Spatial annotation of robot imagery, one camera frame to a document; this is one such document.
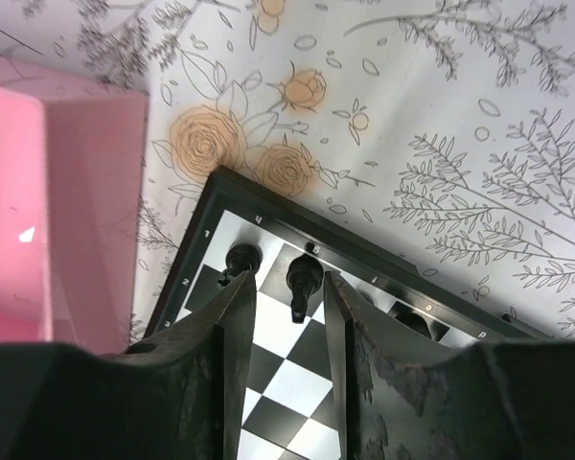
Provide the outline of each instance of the pink plastic bin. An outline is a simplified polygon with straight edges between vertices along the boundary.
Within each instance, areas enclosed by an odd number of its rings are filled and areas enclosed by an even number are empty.
[[[127,346],[145,97],[0,57],[0,341]]]

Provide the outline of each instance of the floral pattern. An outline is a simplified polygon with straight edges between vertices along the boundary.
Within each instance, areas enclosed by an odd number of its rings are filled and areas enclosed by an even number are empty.
[[[0,55],[149,94],[143,320],[221,164],[575,337],[575,2],[5,0]]]

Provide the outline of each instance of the chessboard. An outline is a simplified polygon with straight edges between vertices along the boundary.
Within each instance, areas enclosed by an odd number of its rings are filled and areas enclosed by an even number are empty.
[[[261,250],[239,460],[340,458],[323,289],[310,297],[302,324],[291,318],[288,267],[305,253],[324,271],[339,272],[385,313],[416,311],[432,339],[448,347],[525,336],[513,325],[428,286],[413,266],[396,256],[368,247],[367,241],[256,187],[228,171],[211,176],[147,330],[149,335],[169,327],[217,295],[226,254],[235,244]]]

